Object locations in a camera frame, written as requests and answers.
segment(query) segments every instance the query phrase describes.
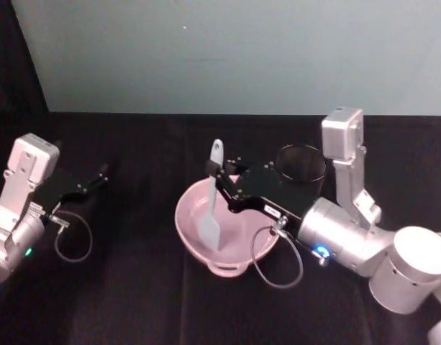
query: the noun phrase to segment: wall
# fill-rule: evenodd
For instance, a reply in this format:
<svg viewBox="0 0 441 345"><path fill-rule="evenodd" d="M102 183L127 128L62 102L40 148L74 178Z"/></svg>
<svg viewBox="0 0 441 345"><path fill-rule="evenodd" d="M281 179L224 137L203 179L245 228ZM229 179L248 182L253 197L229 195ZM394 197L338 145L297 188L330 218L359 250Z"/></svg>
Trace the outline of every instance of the wall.
<svg viewBox="0 0 441 345"><path fill-rule="evenodd" d="M441 115L438 0L13 0L51 111Z"/></svg>

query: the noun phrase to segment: gray spatula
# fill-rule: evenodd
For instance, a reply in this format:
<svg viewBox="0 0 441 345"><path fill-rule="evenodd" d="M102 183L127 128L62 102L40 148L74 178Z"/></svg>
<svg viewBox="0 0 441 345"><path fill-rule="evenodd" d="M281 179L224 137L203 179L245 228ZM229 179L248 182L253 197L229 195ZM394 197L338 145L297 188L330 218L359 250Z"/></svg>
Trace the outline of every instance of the gray spatula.
<svg viewBox="0 0 441 345"><path fill-rule="evenodd" d="M220 139L214 140L211 149L211 160L223 165L223 142ZM198 234L207 247L219 250L220 226L214 218L216 196L215 178L211 176L209 178L209 208L207 213L199 220Z"/></svg>

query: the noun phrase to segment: black mesh cup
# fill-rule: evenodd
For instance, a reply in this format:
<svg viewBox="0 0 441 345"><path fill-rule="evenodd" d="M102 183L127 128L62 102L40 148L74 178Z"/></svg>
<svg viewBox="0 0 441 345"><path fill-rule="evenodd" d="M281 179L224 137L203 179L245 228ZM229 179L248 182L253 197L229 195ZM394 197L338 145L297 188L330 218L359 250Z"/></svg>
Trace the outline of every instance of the black mesh cup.
<svg viewBox="0 0 441 345"><path fill-rule="evenodd" d="M326 162L318 149L309 145L287 145L279 150L275 169L302 191L315 198L320 196Z"/></svg>

